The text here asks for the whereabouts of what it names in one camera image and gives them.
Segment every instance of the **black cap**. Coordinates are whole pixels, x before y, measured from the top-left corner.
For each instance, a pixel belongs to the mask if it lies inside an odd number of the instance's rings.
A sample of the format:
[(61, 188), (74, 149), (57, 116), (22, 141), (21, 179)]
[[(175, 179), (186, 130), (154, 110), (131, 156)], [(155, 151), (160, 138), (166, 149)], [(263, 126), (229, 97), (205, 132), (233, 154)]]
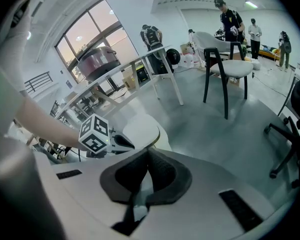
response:
[(214, 0), (215, 7), (221, 7), (223, 5), (226, 5), (226, 2), (224, 0)]

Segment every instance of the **ceiling light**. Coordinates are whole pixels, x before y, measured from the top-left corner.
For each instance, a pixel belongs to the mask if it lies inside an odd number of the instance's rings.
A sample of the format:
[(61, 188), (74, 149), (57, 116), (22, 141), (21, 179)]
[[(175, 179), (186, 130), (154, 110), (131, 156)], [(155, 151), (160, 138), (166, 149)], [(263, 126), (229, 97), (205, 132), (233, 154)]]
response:
[(254, 3), (252, 3), (252, 2), (246, 1), (245, 3), (248, 4), (248, 5), (250, 5), (250, 6), (252, 6), (253, 8), (258, 8), (258, 6), (256, 6), (256, 5), (255, 5)]

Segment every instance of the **black office chair base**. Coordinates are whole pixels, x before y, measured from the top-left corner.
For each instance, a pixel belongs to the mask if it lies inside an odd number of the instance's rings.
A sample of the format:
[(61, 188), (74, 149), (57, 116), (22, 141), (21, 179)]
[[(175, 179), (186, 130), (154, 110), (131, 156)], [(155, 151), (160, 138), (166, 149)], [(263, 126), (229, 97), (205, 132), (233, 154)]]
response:
[(293, 189), (296, 189), (297, 187), (300, 187), (300, 181), (298, 179), (294, 180), (292, 183), (291, 183), (291, 187)]
[(270, 171), (269, 177), (271, 179), (275, 179), (277, 177), (278, 171), (277, 170), (272, 170)]
[(265, 134), (268, 134), (270, 132), (270, 129), (271, 128), (269, 126), (267, 126), (266, 128), (264, 128), (263, 131), (264, 131)]
[(287, 163), (290, 161), (290, 159), (296, 155), (298, 162), (297, 162), (297, 167), (299, 171), (299, 179), (294, 180), (291, 183), (291, 186), (293, 189), (297, 188), (300, 186), (300, 135), (298, 133), (297, 127), (294, 124), (292, 118), (289, 116), (288, 118), (283, 119), (283, 123), (287, 125), (290, 123), (292, 133), (289, 131), (286, 131), (284, 129), (279, 128), (278, 126), (270, 123), (267, 127), (264, 128), (264, 133), (268, 134), (270, 132), (270, 129), (273, 128), (276, 130), (278, 133), (280, 133), (282, 136), (284, 136), (287, 140), (289, 140), (292, 145), (289, 153), (287, 156), (283, 159), (283, 161), (279, 164), (279, 166), (276, 169), (273, 169), (269, 173), (269, 177), (271, 179), (277, 178), (277, 174), (284, 168), (284, 166), (287, 165)]
[(287, 124), (289, 123), (289, 119), (285, 117), (285, 118), (283, 119), (283, 123), (284, 123), (285, 125), (287, 125)]

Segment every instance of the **black slot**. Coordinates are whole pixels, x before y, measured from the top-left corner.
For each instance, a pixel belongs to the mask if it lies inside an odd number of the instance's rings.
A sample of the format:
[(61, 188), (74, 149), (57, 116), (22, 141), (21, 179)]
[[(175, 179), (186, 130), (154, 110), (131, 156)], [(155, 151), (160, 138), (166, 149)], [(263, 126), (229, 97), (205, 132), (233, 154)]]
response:
[(219, 196), (222, 198), (246, 232), (252, 230), (263, 222), (263, 220), (234, 190), (221, 192), (219, 193)]
[(69, 171), (57, 173), (56, 176), (58, 177), (59, 180), (63, 180), (79, 174), (82, 174), (82, 172), (79, 170), (69, 170)]

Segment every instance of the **hand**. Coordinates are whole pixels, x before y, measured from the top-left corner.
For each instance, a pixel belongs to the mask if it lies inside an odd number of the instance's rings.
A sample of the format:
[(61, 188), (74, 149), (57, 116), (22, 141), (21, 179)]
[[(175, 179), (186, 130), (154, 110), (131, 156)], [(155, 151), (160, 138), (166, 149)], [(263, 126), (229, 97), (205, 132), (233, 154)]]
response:
[(235, 26), (232, 26), (230, 28), (231, 33), (236, 37), (237, 35), (239, 35), (239, 31)]

